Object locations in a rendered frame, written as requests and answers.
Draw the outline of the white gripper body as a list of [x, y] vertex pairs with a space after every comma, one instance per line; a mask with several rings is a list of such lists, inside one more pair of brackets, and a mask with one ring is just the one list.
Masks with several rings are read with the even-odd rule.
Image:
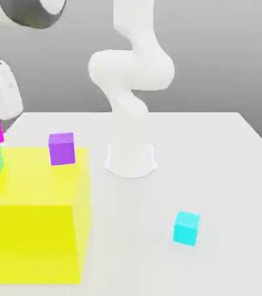
[[23, 101], [9, 65], [0, 61], [0, 119], [9, 120], [23, 112]]

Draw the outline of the small purple cube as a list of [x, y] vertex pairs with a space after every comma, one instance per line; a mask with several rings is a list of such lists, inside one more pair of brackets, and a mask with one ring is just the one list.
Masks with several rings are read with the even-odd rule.
[[66, 165], [75, 163], [75, 145], [72, 132], [49, 135], [50, 163]]

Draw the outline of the small cyan cube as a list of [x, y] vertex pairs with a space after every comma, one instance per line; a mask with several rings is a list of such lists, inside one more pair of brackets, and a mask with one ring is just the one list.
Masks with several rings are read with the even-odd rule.
[[174, 242], [195, 246], [199, 223], [200, 215], [179, 211], [174, 224]]

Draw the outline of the large yellow box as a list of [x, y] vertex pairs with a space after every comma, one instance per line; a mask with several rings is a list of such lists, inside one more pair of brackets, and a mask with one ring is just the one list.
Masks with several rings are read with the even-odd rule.
[[0, 284], [79, 284], [92, 219], [88, 150], [52, 166], [45, 147], [3, 147]]

